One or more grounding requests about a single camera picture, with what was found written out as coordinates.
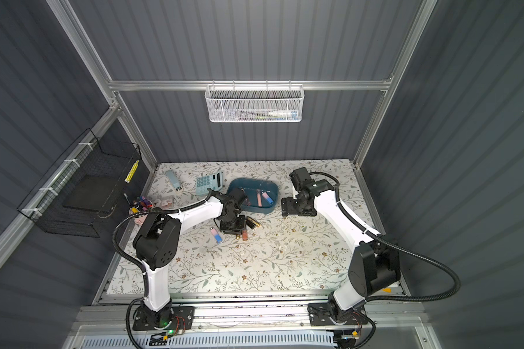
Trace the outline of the pink blue gradient lipstick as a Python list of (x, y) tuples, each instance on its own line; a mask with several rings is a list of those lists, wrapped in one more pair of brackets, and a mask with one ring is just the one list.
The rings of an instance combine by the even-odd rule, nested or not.
[(211, 234), (213, 235), (214, 239), (216, 240), (216, 242), (218, 244), (223, 242), (223, 239), (222, 239), (219, 231), (216, 228), (211, 228), (210, 232), (211, 232)]

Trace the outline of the teal storage box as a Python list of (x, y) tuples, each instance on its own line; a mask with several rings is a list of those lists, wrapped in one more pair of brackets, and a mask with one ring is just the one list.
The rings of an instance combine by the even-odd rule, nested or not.
[[(244, 190), (247, 195), (247, 199), (242, 204), (242, 210), (246, 212), (254, 212), (261, 214), (270, 214), (274, 211), (277, 201), (279, 199), (279, 187), (276, 183), (268, 180), (256, 180), (252, 178), (237, 178), (231, 181), (227, 192), (230, 192), (234, 188)], [(262, 192), (266, 192), (274, 200), (274, 204), (270, 206), (266, 200), (262, 197), (262, 208), (258, 206), (256, 191), (259, 189)]]

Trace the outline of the pink lip gloss tube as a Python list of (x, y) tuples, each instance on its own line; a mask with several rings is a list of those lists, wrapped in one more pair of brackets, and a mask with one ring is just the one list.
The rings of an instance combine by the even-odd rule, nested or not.
[(259, 189), (257, 189), (256, 195), (257, 195), (258, 206), (262, 208), (262, 197), (261, 197), (261, 191)]

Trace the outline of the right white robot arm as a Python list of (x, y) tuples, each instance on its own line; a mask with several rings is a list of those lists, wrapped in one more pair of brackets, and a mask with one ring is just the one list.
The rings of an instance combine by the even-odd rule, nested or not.
[(291, 180), (296, 195), (282, 200), (282, 215), (322, 215), (352, 252), (346, 281), (330, 296), (333, 312), (359, 308), (375, 293), (400, 280), (397, 244), (389, 247), (378, 240), (381, 234), (342, 202), (338, 184), (311, 177)]

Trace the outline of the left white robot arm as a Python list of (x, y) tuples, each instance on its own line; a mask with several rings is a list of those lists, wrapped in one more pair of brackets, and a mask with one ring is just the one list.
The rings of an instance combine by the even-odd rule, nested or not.
[(246, 229), (246, 217), (242, 213), (242, 204), (246, 200), (246, 193), (240, 189), (227, 194), (212, 190), (195, 204), (147, 212), (147, 218), (132, 243), (140, 265), (145, 268), (145, 307), (158, 313), (170, 303), (168, 265), (176, 256), (180, 235), (211, 220), (216, 222), (221, 233), (240, 235)]

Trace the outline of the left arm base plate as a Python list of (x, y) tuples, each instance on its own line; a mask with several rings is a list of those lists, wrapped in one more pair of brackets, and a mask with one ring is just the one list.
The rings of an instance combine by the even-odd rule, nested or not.
[(134, 331), (169, 331), (190, 330), (196, 308), (192, 306), (165, 307), (159, 312), (139, 305), (132, 313), (132, 330)]

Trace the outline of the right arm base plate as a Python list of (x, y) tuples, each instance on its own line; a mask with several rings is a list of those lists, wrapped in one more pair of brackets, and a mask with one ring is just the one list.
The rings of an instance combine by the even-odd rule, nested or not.
[(309, 322), (313, 327), (352, 326), (368, 324), (360, 311), (349, 309), (342, 311), (330, 302), (311, 302), (307, 305)]

